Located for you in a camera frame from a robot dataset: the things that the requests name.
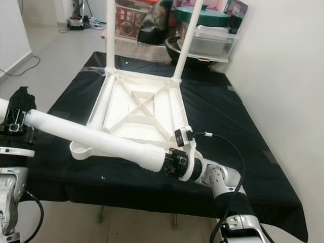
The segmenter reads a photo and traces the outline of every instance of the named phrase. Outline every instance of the white pole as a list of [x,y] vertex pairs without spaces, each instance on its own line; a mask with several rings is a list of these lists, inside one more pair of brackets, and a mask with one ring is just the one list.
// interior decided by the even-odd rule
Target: white pole
[[174,71],[174,75],[171,78],[172,81],[175,81],[175,82],[181,81],[182,71],[183,71],[184,65],[186,63],[186,59],[187,59],[187,55],[188,55],[189,48],[191,45],[192,37],[193,37],[194,30],[195,30],[197,22],[198,22],[198,18],[199,18],[201,7],[203,6],[203,2],[204,2],[204,0],[197,0],[196,4],[194,6],[193,13],[192,13],[190,23],[189,23],[189,27],[187,30],[187,34],[184,39],[184,43],[183,43],[181,53],[180,53],[180,56],[178,59],[178,63],[176,66],[176,70]]
[[107,0],[107,16],[106,16],[106,52],[107,63],[106,73],[115,71],[115,22],[116,22],[116,7],[115,0]]
[[110,75],[109,79],[106,78],[105,83],[97,98],[97,104],[95,105],[96,110],[94,111],[92,119],[89,123],[89,128],[92,128],[97,131],[102,131],[102,126],[106,117],[114,82],[115,82],[115,76],[113,74]]
[[[6,100],[0,99],[0,104],[0,116],[4,116],[8,102],[6,103]],[[164,148],[152,144],[140,144],[108,133],[95,131],[81,124],[73,123],[38,110],[30,110],[26,114],[24,123],[45,133],[133,161],[147,170],[158,172],[164,163],[166,154]]]

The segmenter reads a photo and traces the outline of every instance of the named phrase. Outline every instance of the green lid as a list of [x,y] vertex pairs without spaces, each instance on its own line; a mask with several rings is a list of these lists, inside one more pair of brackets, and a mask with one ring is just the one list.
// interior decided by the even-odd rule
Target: green lid
[[[206,5],[202,7],[197,25],[209,27],[227,27],[229,23],[229,15],[217,12],[215,10],[206,9]],[[193,7],[179,7],[176,9],[176,19],[189,23]]]

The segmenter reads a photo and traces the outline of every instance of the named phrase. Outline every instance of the tiled floor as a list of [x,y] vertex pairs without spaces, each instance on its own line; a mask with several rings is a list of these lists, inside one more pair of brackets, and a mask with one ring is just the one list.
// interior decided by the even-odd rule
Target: tiled floor
[[[51,107],[94,51],[105,50],[101,31],[57,34],[54,28],[32,26],[27,34],[31,48],[42,60],[37,68],[1,84],[0,97],[9,99],[20,86],[29,86],[40,111]],[[17,73],[35,62],[31,59]],[[179,215],[178,230],[173,230],[171,214],[106,207],[103,222],[98,224],[99,206],[48,201],[43,205],[45,220],[32,243],[204,243],[211,233],[211,220],[207,218]],[[38,217],[36,204],[19,205],[17,229],[22,242],[34,231]]]

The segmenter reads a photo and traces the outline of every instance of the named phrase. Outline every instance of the black cloth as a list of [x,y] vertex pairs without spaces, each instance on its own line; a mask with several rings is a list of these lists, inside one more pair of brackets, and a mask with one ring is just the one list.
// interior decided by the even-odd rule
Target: black cloth
[[[86,124],[104,81],[105,54],[95,52],[49,110],[49,114]],[[116,67],[171,76],[174,66],[116,56]],[[255,214],[307,242],[302,204],[250,119],[226,76],[184,69],[181,92],[194,131],[210,131],[234,143],[246,162],[244,188]],[[28,190],[41,200],[125,207],[213,217],[211,190],[153,173],[120,158],[75,160],[69,141],[38,133],[35,157],[27,163]],[[205,158],[239,168],[238,157],[217,138],[197,138]]]

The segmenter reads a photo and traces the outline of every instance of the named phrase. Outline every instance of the white plastic tube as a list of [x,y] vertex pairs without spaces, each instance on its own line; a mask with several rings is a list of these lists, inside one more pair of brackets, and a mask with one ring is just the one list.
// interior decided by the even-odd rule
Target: white plastic tube
[[[0,115],[4,116],[8,102],[0,99],[0,104]],[[166,153],[164,148],[151,144],[140,144],[108,133],[95,131],[83,125],[37,110],[30,110],[27,113],[25,124],[45,133],[133,161],[139,166],[154,172],[160,171],[164,163]]]
[[97,99],[96,110],[89,123],[89,128],[97,131],[102,131],[103,122],[106,117],[108,104],[111,96],[113,84],[115,82],[115,76],[110,75],[109,79],[105,81],[100,94]]
[[198,22],[200,10],[201,10],[201,7],[203,6],[203,2],[204,2],[204,0],[197,0],[196,4],[194,6],[193,13],[191,15],[191,19],[190,19],[190,23],[189,23],[189,27],[187,30],[187,34],[184,39],[184,43],[183,43],[181,53],[180,53],[180,56],[178,59],[178,63],[176,66],[176,70],[174,71],[174,75],[171,78],[172,81],[175,81],[175,82],[181,81],[182,71],[183,71],[184,65],[186,63],[187,55],[188,55],[191,41],[193,38],[194,30],[195,30],[197,22]]
[[106,71],[115,71],[115,22],[116,22],[116,7],[115,0],[107,0],[107,25],[106,25],[106,43],[107,43],[107,63]]

